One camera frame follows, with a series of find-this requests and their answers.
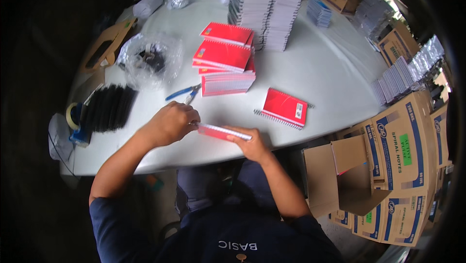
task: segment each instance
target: floor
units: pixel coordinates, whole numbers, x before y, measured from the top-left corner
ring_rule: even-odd
[[[152,205],[150,224],[154,236],[158,237],[160,230],[167,224],[178,221],[179,217],[174,208],[176,190],[176,170],[168,170],[154,174],[163,181],[164,187],[155,192],[151,192],[149,199]],[[382,248],[382,244],[357,237],[351,233],[350,229],[335,225],[327,220],[326,216],[317,219],[325,234],[340,250],[343,258],[347,262],[374,262],[374,256],[367,258],[368,253],[375,249]]]

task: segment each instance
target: white table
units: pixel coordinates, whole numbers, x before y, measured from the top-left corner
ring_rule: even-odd
[[[306,0],[284,52],[259,51],[255,56],[257,79],[246,94],[202,97],[192,106],[204,123],[257,127],[270,137],[271,147],[297,144],[335,132],[376,115],[380,108],[370,83],[387,69],[379,53],[373,51],[352,24],[334,14],[329,29],[318,29],[306,17]],[[161,107],[174,91],[200,83],[192,57],[202,42],[199,33],[211,21],[226,22],[227,7],[218,0],[196,0],[181,10],[161,7],[149,17],[142,33],[160,30],[183,40],[184,58],[178,77],[159,91],[141,91],[128,122],[116,132],[93,133],[87,148],[76,147],[68,167],[75,175],[95,175],[117,151]],[[124,73],[112,66],[105,72],[106,84],[125,84]],[[86,76],[78,74],[74,88]],[[261,109],[267,89],[276,88],[313,103],[306,125],[298,131],[254,115]],[[185,96],[175,99],[179,102]],[[136,169],[137,174],[153,173],[168,167],[195,166],[239,158],[241,150],[233,143],[188,134],[182,141],[150,151]],[[70,172],[61,165],[61,173]]]

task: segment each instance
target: person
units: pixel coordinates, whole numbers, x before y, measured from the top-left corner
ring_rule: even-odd
[[[148,151],[181,140],[197,129],[196,121],[200,122],[199,114],[190,105],[169,103],[96,174],[89,208],[103,263],[342,262],[340,252],[312,217],[304,196],[264,145],[259,131],[240,127],[229,128],[252,139],[228,139],[248,159],[237,179],[253,199],[246,203],[241,195],[210,199],[208,188],[217,189],[211,183],[215,176],[211,167],[180,169],[177,196],[182,199],[177,197],[176,204],[182,216],[181,229],[160,245],[152,245],[131,224],[118,198]]]

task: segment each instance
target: blue pliers handle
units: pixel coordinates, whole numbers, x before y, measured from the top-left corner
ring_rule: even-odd
[[[181,94],[184,94],[184,93],[188,93],[189,91],[192,90],[191,94],[189,94],[189,96],[186,98],[185,100],[185,104],[189,104],[191,102],[191,100],[193,99],[193,97],[197,94],[197,92],[199,91],[199,88],[201,88],[202,84],[198,84],[196,86],[192,86],[192,87],[188,87],[186,89],[183,89],[183,90],[180,90],[180,91],[176,91],[175,93],[173,93],[172,95],[170,95],[169,97],[166,97],[165,98],[165,101],[168,101],[170,99],[173,99]]]

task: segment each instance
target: open cardboard box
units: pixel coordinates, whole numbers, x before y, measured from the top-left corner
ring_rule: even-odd
[[[309,208],[314,217],[339,209],[366,215],[391,191],[372,189],[363,136],[303,150]]]

